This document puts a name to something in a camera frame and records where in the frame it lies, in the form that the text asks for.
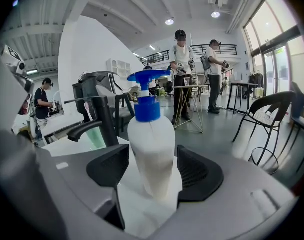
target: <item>glass door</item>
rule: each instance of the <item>glass door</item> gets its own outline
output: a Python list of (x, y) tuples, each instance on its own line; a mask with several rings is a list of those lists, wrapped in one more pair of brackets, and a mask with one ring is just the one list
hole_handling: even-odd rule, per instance
[(283, 46), (275, 50), (275, 60), (277, 68), (277, 92), (285, 92), (290, 89), (289, 64), (286, 47)]
[(265, 68), (266, 68), (266, 96), (275, 93), (275, 79), (277, 72), (274, 67), (273, 52), (264, 54)]

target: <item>ceiling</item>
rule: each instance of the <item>ceiling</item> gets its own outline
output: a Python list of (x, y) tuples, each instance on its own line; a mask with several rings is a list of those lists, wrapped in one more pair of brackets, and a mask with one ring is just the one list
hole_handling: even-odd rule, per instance
[[(56, 73), (61, 35), (77, 0), (19, 0), (0, 32), (37, 77)], [(226, 30), (240, 0), (89, 0), (82, 15), (98, 20), (131, 51), (145, 49), (184, 29)], [(213, 19), (213, 11), (221, 16)], [(165, 25), (167, 19), (174, 24)]]
[[(227, 28), (240, 0), (90, 0), (82, 15), (96, 19), (131, 51), (174, 36), (181, 29)], [(221, 17), (211, 13), (220, 10)], [(174, 24), (165, 24), (173, 19)]]

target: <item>white bottle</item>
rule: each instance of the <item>white bottle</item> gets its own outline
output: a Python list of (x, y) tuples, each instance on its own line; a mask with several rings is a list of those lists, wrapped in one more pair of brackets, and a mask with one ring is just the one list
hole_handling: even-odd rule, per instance
[(167, 194), (174, 159), (175, 132), (169, 119), (160, 115), (159, 102), (149, 96), (148, 83), (168, 73), (166, 70), (145, 70), (127, 78), (140, 83), (142, 90), (138, 104), (134, 105), (135, 117), (127, 127), (128, 139), (144, 188), (156, 199), (162, 199)]

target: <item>black cap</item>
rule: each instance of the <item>black cap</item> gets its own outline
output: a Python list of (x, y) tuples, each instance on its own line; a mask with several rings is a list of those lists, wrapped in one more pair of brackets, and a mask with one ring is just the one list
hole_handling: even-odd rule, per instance
[(186, 40), (186, 33), (184, 30), (178, 30), (175, 32), (175, 39), (178, 41), (185, 41)]
[(212, 45), (212, 43), (218, 43), (219, 46), (221, 45), (221, 42), (220, 42), (220, 41), (217, 41), (217, 40), (215, 40), (215, 39), (211, 40), (210, 46)]
[(51, 83), (51, 80), (49, 78), (45, 78), (42, 82), (42, 85), (43, 84), (50, 84)]

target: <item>shoe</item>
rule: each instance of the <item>shoe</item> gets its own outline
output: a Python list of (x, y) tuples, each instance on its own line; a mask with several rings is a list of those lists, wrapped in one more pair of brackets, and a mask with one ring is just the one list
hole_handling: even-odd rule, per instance
[(211, 114), (216, 114), (216, 115), (220, 114), (220, 111), (216, 110), (216, 109), (209, 109), (207, 112), (211, 113)]
[(188, 114), (183, 114), (182, 118), (185, 119), (186, 121), (191, 120), (190, 116)]

